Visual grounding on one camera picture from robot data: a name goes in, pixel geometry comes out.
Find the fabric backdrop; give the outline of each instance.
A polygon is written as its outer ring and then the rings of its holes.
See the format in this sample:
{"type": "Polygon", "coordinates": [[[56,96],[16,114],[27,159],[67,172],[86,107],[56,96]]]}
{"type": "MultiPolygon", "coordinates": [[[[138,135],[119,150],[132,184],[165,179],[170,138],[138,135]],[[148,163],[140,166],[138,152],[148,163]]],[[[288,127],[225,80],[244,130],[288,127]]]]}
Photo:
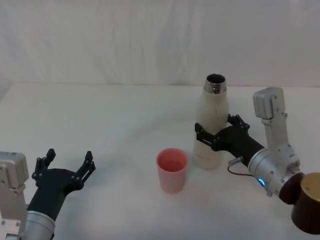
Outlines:
{"type": "Polygon", "coordinates": [[[320,86],[319,0],[0,0],[0,81],[320,86]]]}

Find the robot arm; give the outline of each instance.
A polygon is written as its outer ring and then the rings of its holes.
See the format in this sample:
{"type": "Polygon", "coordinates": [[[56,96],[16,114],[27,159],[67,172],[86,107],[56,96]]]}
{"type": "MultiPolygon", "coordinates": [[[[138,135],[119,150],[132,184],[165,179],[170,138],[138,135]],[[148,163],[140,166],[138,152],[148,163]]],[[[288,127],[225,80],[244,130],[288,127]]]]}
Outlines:
{"type": "Polygon", "coordinates": [[[215,135],[195,124],[196,138],[214,151],[228,151],[242,162],[266,190],[267,196],[278,196],[294,205],[294,224],[310,234],[320,234],[320,173],[300,172],[300,159],[289,144],[282,88],[268,87],[253,95],[254,110],[265,126],[268,148],[251,138],[250,126],[239,115],[228,117],[231,126],[215,135]]]}
{"type": "Polygon", "coordinates": [[[52,240],[55,221],[67,197],[81,190],[96,169],[93,156],[87,152],[77,172],[48,169],[56,153],[50,149],[46,157],[38,158],[32,178],[38,187],[26,207],[23,190],[28,179],[26,157],[22,153],[0,152],[0,211],[5,240],[52,240]]]}
{"type": "Polygon", "coordinates": [[[25,230],[27,222],[24,196],[28,180],[25,155],[16,152],[0,152],[0,211],[1,226],[5,236],[0,239],[15,240],[25,230]]]}

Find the bottle opening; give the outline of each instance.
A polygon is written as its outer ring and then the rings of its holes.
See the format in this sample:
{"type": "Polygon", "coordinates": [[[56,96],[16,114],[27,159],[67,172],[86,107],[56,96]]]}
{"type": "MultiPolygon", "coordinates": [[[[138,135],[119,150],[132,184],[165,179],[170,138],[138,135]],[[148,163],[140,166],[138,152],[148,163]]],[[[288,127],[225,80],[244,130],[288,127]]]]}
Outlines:
{"type": "Polygon", "coordinates": [[[220,74],[210,74],[206,79],[212,84],[222,84],[226,81],[226,78],[220,74]]]}

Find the cable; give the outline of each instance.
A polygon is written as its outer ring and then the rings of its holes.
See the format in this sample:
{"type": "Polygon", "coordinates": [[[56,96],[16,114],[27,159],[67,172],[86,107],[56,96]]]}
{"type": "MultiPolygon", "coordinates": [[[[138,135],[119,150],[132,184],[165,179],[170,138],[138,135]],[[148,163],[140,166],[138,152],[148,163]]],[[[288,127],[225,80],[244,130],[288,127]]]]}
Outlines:
{"type": "Polygon", "coordinates": [[[237,172],[233,172],[233,171],[230,170],[230,167],[229,167],[229,166],[227,167],[227,170],[228,170],[229,173],[234,174],[234,175],[237,175],[237,176],[248,176],[248,177],[253,177],[253,178],[255,177],[255,176],[253,176],[253,175],[251,175],[251,174],[247,174],[247,173],[237,173],[237,172]]]}

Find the cup rim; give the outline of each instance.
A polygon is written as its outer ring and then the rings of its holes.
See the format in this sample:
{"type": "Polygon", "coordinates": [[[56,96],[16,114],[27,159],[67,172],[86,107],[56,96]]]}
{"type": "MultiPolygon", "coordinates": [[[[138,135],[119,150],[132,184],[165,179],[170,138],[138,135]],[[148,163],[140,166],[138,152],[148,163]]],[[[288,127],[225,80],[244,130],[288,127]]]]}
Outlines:
{"type": "Polygon", "coordinates": [[[163,149],[161,152],[159,152],[158,155],[156,156],[156,165],[157,165],[158,169],[160,169],[161,171],[163,171],[167,174],[178,174],[178,173],[185,171],[187,166],[189,165],[188,155],[185,153],[185,151],[181,150],[180,148],[175,148],[175,147],[166,148],[166,149],[163,149]],[[159,165],[159,156],[166,151],[172,151],[172,150],[181,153],[183,155],[183,157],[185,158],[185,165],[179,171],[167,171],[159,165]]]}

